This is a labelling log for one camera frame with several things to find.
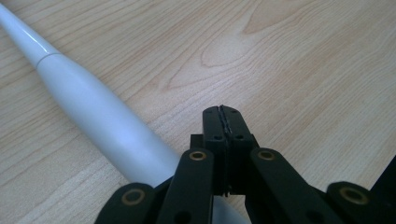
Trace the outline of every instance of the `light wood tabletop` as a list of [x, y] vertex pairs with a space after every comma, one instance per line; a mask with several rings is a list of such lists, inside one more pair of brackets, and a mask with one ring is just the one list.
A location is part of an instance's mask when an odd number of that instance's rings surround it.
[[[212, 105], [318, 189], [369, 189], [396, 153], [395, 1], [2, 3], [179, 154]], [[93, 223], [127, 183], [0, 29], [0, 223]]]

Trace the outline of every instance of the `wood grain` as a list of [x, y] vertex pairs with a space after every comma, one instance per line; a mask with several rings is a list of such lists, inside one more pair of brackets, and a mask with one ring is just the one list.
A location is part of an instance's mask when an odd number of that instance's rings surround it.
[[[179, 153], [202, 110], [228, 105], [322, 190], [369, 189], [395, 155], [394, 1], [2, 3]], [[0, 222], [93, 223], [127, 181], [2, 29], [0, 96]], [[241, 197], [228, 201], [245, 214]]]

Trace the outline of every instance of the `white tapered object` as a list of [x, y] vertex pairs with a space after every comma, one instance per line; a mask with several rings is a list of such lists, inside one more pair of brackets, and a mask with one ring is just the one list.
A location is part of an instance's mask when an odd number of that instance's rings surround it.
[[[158, 186], [175, 173], [179, 156], [108, 87], [62, 55], [0, 4], [0, 24], [35, 67], [64, 113], [130, 181]], [[214, 223], [245, 223], [215, 199]]]

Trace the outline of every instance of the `wood grain pattern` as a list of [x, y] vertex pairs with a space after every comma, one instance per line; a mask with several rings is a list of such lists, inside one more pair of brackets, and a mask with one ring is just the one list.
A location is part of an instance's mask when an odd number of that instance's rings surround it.
[[[369, 189], [395, 155], [394, 1], [2, 3], [179, 153], [201, 111], [223, 104], [319, 189]], [[0, 222], [93, 223], [127, 181], [2, 29], [0, 96]], [[244, 213], [241, 197], [228, 200]]]

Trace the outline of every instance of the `table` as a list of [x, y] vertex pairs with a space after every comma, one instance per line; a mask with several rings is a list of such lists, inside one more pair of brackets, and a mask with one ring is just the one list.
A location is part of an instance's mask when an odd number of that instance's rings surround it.
[[[369, 189], [395, 155], [394, 1], [2, 2], [179, 154], [201, 112], [228, 105], [318, 189]], [[0, 95], [0, 222], [93, 223], [128, 182], [3, 29]]]

